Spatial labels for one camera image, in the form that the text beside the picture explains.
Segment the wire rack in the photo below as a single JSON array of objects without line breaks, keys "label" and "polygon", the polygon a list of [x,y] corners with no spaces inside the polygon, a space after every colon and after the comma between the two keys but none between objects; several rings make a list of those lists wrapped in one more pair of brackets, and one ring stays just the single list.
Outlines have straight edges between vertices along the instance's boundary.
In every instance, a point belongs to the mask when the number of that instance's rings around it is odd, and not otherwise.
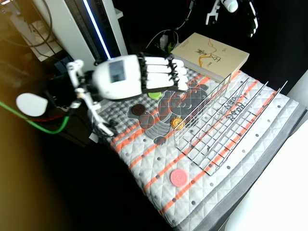
[{"label": "wire rack", "polygon": [[189,120],[187,124],[184,123],[183,129],[178,131],[175,128],[176,147],[209,175],[218,170],[227,160],[248,130],[286,84],[273,94],[269,102],[257,114],[254,114],[249,111],[249,108],[267,83],[247,103],[241,103],[245,97],[243,90],[247,82],[248,79],[228,98],[225,91],[221,91],[218,98],[213,97],[211,93],[212,97],[207,99],[208,102],[201,103],[196,107],[197,113],[192,111],[187,117]]}]

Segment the gingham pattern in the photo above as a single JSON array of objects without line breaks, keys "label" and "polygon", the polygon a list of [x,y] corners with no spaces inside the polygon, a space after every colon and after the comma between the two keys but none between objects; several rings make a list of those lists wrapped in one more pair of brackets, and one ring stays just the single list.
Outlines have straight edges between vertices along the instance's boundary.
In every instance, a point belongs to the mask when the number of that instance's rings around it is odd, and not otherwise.
[{"label": "gingham pattern", "polygon": [[[196,77],[197,75],[196,72],[191,70],[188,72],[189,78]],[[232,91],[247,78],[249,78],[248,85],[255,81],[245,73],[241,73],[230,83],[228,90]],[[210,80],[206,85],[208,86],[207,92],[209,93],[217,86],[217,83]],[[263,84],[257,83],[246,97],[248,99],[253,97],[262,86]],[[265,87],[262,95],[253,103],[251,111],[256,113],[272,93],[273,90],[271,88]],[[255,125],[248,131],[240,144],[234,149],[233,153],[224,164],[225,167],[220,168],[213,176],[204,174],[196,180],[178,200],[174,200],[174,198],[183,188],[177,188],[172,185],[169,179],[170,173],[177,168],[181,168],[188,174],[190,182],[198,176],[202,170],[196,164],[192,163],[189,158],[184,157],[175,162],[175,164],[172,164],[172,167],[162,176],[157,177],[159,172],[165,169],[170,163],[173,163],[173,161],[181,155],[180,151],[175,147],[174,137],[170,136],[163,145],[153,148],[153,140],[149,139],[146,135],[141,134],[138,137],[134,137],[132,132],[130,132],[128,135],[132,137],[132,141],[121,149],[119,156],[128,166],[132,166],[132,163],[135,163],[130,170],[142,189],[151,179],[157,178],[157,180],[145,191],[146,196],[158,211],[162,211],[168,203],[174,201],[167,210],[163,210],[163,217],[172,227],[190,231],[193,230],[208,215],[213,207],[217,205],[228,192],[236,187],[238,181],[244,177],[244,171],[243,174],[231,174],[231,171],[238,165],[245,166],[245,164],[243,164],[243,158],[250,152],[261,137],[264,138],[264,134],[271,126],[272,121],[274,121],[281,110],[284,109],[288,101],[288,97],[278,95],[260,116]],[[128,119],[127,117],[128,109],[137,103],[144,104],[149,112],[155,110],[158,105],[158,101],[149,100],[147,95],[143,95],[131,101],[109,103],[110,105],[107,103],[107,108],[102,111],[102,115],[108,119],[115,119],[119,122],[116,127],[118,131],[125,131],[128,126],[132,126],[137,121],[135,119]],[[293,103],[292,107],[287,108],[288,115],[292,114],[296,108],[295,105],[297,105],[296,102]],[[281,130],[283,126],[284,123],[281,122],[278,130]],[[274,137],[271,136],[269,139],[265,140],[271,142],[273,139]],[[258,157],[254,158],[253,162],[250,164],[253,166],[257,160]],[[204,204],[202,209],[193,213],[195,208],[202,203]]]}]

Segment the pink disc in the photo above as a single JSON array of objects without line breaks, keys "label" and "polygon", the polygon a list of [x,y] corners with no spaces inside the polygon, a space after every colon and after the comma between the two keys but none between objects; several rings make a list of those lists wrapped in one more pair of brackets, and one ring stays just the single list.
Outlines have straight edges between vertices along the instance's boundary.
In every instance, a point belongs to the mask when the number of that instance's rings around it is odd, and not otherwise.
[{"label": "pink disc", "polygon": [[171,183],[176,187],[182,187],[187,182],[187,174],[183,169],[175,169],[170,174]]}]

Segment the robotic arm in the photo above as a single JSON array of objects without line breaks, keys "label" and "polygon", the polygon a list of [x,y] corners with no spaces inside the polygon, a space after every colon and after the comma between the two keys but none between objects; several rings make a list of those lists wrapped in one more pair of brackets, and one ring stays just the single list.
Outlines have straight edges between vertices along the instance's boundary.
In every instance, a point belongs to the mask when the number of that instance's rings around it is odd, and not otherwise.
[{"label": "robotic arm", "polygon": [[[91,92],[87,89],[85,75],[82,72],[83,61],[70,62],[66,67],[76,97],[86,103],[98,131],[104,136],[116,135],[115,123],[105,121],[97,113],[101,105],[93,101]],[[99,64],[92,73],[92,86],[103,98],[122,101],[148,92],[186,91],[186,74],[181,60],[127,55]]]}]

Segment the green round object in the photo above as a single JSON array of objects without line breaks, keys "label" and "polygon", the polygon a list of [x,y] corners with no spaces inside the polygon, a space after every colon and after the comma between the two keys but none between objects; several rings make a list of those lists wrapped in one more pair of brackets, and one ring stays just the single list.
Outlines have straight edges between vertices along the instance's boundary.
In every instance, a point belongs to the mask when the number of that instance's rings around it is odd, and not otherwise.
[{"label": "green round object", "polygon": [[148,96],[152,100],[158,100],[160,97],[162,97],[162,93],[161,92],[151,92],[151,93],[148,93]]}]

